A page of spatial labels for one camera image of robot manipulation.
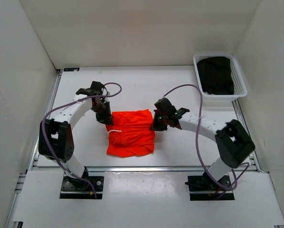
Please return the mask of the orange shorts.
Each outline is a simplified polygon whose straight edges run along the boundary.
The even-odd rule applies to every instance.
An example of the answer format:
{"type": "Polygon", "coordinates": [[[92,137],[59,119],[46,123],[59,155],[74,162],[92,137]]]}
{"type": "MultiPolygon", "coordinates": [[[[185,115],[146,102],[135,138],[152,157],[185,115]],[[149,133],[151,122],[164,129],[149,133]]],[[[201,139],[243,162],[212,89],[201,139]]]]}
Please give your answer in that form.
{"type": "Polygon", "coordinates": [[[106,125],[107,155],[127,158],[154,152],[155,132],[150,130],[153,116],[148,109],[113,112],[112,120],[113,125],[106,125]]]}

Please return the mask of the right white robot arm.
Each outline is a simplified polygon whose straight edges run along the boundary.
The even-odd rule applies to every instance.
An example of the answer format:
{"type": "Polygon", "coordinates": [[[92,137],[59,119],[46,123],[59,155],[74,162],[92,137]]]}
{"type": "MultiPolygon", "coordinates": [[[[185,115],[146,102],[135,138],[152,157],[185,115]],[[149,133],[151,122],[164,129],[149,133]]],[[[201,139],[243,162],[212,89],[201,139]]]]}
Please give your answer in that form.
{"type": "Polygon", "coordinates": [[[238,120],[218,122],[202,117],[202,108],[194,115],[189,109],[176,109],[167,98],[161,98],[155,103],[155,115],[150,127],[153,131],[166,131],[168,127],[196,134],[196,153],[204,174],[201,183],[209,190],[218,186],[222,189],[234,190],[238,177],[229,186],[221,184],[221,179],[229,172],[234,172],[241,165],[248,166],[245,159],[255,150],[255,144],[245,128],[238,120]],[[207,168],[199,150],[199,136],[204,136],[217,145],[219,158],[207,168]]]}

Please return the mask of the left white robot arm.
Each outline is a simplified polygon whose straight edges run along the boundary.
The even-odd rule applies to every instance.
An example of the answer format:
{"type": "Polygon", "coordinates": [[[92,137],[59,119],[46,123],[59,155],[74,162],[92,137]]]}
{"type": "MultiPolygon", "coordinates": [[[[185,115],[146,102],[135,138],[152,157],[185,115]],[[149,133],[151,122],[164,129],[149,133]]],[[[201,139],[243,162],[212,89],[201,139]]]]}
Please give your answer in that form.
{"type": "Polygon", "coordinates": [[[95,113],[97,122],[113,125],[108,100],[111,96],[105,84],[93,81],[89,88],[80,88],[72,102],[54,108],[53,111],[59,111],[58,115],[48,118],[51,114],[48,112],[40,122],[39,154],[54,161],[78,190],[95,189],[87,168],[74,155],[72,130],[90,110],[95,113]]]}

